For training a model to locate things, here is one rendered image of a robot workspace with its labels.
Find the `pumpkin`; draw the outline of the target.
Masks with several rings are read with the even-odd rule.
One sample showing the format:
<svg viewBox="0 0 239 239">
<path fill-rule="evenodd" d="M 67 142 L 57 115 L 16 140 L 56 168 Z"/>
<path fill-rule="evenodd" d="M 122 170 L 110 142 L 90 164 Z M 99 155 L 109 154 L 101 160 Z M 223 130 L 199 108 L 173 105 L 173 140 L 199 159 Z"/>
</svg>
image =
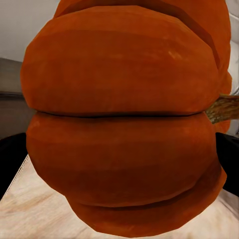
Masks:
<svg viewBox="0 0 239 239">
<path fill-rule="evenodd" d="M 96 232 L 157 236 L 218 197 L 216 132 L 239 119 L 229 16 L 225 0 L 61 0 L 27 46 L 26 150 Z"/>
</svg>

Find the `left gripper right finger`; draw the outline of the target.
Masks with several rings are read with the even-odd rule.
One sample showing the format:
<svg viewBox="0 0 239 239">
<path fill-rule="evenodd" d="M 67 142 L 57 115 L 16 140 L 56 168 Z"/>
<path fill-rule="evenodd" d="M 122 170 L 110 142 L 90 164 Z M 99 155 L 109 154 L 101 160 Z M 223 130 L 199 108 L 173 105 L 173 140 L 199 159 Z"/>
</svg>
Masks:
<svg viewBox="0 0 239 239">
<path fill-rule="evenodd" d="M 219 162 L 239 193 L 239 137 L 216 132 Z"/>
</svg>

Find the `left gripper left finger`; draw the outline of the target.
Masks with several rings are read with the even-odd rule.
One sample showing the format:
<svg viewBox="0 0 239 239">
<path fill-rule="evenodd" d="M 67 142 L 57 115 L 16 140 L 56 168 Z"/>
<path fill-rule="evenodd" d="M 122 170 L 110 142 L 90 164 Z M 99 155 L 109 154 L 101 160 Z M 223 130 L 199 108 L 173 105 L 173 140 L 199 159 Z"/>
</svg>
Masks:
<svg viewBox="0 0 239 239">
<path fill-rule="evenodd" d="M 0 200 L 27 155 L 26 133 L 12 135 L 0 140 Z"/>
</svg>

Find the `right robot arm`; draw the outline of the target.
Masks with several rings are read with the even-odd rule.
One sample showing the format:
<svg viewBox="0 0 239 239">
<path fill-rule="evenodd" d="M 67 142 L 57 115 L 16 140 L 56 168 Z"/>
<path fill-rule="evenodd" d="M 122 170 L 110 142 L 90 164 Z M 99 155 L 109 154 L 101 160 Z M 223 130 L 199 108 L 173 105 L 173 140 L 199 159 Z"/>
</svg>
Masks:
<svg viewBox="0 0 239 239">
<path fill-rule="evenodd" d="M 223 189 L 239 197 L 239 193 L 237 192 L 236 188 L 234 187 L 233 183 L 231 182 L 228 176 L 227 176 L 226 183 L 223 186 Z"/>
</svg>

